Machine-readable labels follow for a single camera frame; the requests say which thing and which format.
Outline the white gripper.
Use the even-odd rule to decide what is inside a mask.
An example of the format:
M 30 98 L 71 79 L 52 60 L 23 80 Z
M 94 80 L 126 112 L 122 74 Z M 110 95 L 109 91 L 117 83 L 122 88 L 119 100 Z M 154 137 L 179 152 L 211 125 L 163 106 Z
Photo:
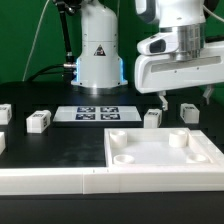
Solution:
M 171 54 L 141 55 L 135 63 L 134 78 L 140 93 L 159 92 L 164 111 L 168 110 L 164 91 L 193 86 L 207 85 L 203 98 L 208 105 L 213 84 L 224 82 L 224 41 L 207 43 L 200 57 L 189 61 L 176 61 Z

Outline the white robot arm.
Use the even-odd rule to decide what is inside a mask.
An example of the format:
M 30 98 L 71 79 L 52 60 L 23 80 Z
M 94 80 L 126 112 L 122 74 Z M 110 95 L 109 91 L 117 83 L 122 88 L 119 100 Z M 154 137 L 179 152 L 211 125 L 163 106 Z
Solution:
M 224 41 L 204 38 L 204 0 L 135 0 L 137 15 L 159 32 L 137 44 L 134 83 L 144 94 L 224 82 Z M 99 0 L 81 0 L 82 54 L 72 84 L 92 94 L 125 86 L 117 54 L 117 17 Z

